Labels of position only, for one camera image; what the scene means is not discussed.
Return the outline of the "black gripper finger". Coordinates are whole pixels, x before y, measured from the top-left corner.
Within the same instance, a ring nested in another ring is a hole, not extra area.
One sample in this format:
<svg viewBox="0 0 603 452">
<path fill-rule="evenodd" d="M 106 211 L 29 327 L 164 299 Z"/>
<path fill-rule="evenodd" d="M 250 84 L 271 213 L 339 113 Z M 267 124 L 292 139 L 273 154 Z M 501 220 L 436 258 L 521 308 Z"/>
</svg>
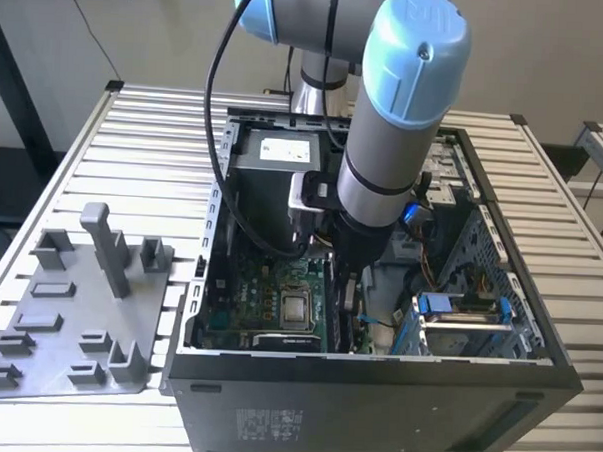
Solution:
<svg viewBox="0 0 603 452">
<path fill-rule="evenodd" d="M 363 289 L 356 275 L 350 275 L 341 295 L 341 310 L 346 313 L 363 313 Z"/>
</svg>

